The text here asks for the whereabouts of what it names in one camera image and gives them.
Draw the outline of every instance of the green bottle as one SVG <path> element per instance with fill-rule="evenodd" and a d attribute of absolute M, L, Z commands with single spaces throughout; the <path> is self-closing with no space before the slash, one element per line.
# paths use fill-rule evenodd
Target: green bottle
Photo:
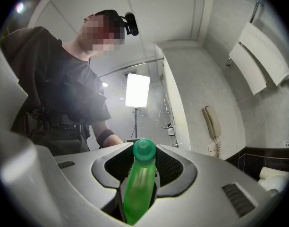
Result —
<path fill-rule="evenodd" d="M 133 146 L 135 161 L 127 182 L 124 212 L 129 225 L 134 225 L 149 209 L 155 182 L 155 144 L 147 139 Z"/>

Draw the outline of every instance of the wall switch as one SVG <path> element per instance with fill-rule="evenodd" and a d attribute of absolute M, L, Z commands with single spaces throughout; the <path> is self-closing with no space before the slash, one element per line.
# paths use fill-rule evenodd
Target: wall switch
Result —
<path fill-rule="evenodd" d="M 207 149 L 209 151 L 209 156 L 215 157 L 217 155 L 217 148 L 215 143 L 209 144 Z"/>
<path fill-rule="evenodd" d="M 283 148 L 289 148 L 289 140 L 284 140 L 284 141 L 282 142 L 282 147 L 283 147 Z"/>

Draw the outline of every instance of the beige telephone handset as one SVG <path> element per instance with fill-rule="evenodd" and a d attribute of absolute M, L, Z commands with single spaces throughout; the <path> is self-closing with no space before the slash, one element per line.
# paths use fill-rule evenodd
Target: beige telephone handset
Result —
<path fill-rule="evenodd" d="M 211 138 L 214 139 L 216 143 L 216 156 L 220 158 L 221 153 L 221 142 L 219 136 L 221 135 L 221 126 L 217 117 L 217 114 L 212 106 L 206 106 L 202 109 L 204 118 L 209 129 Z"/>

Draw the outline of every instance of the man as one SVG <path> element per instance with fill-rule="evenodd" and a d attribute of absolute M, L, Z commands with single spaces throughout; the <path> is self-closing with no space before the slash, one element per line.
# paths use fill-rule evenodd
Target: man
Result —
<path fill-rule="evenodd" d="M 101 148 L 122 143 L 107 125 L 111 116 L 102 82 L 89 60 L 123 42 L 124 23 L 114 10 L 85 18 L 70 43 L 43 27 L 19 29 L 3 38 L 0 47 L 28 94 L 13 131 L 48 147 L 53 155 L 89 151 L 89 125 Z"/>

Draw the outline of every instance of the black t-shirt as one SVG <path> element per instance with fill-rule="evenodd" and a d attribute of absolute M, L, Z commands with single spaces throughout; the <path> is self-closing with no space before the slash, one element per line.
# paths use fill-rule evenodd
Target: black t-shirt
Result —
<path fill-rule="evenodd" d="M 38 108 L 47 90 L 55 93 L 53 87 L 47 85 L 49 81 L 59 84 L 60 89 L 55 94 L 59 100 L 54 105 L 54 114 L 67 115 L 68 124 L 88 128 L 92 122 L 111 118 L 102 82 L 89 63 L 69 54 L 62 47 L 62 41 L 44 27 L 19 29 L 3 38 L 0 47 L 28 94 L 22 112 Z"/>

